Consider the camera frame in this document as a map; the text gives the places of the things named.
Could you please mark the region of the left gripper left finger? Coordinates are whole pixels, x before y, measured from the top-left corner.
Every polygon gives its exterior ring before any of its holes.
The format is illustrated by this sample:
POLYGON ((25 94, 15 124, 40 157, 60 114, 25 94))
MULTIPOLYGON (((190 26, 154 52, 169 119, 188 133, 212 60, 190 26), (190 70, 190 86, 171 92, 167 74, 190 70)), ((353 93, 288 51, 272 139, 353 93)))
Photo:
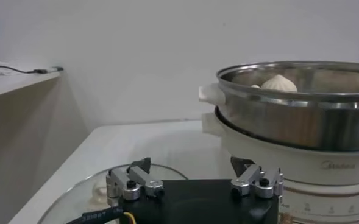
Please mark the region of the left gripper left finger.
POLYGON ((144 158, 127 165, 110 169, 106 174, 107 201, 122 198, 136 201, 145 194, 147 197, 159 198, 164 194, 163 181, 150 174, 151 159, 144 158))

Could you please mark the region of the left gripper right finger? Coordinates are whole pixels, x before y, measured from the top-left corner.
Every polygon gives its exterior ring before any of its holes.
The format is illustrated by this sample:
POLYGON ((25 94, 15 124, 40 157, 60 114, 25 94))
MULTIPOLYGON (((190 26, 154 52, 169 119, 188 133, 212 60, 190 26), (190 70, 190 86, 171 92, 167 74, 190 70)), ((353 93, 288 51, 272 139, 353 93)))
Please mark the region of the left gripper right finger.
POLYGON ((236 178, 231 180, 231 188, 241 197, 251 191, 259 198, 281 198, 283 194, 283 173, 280 168, 264 170, 249 159, 231 157, 230 163, 236 178))

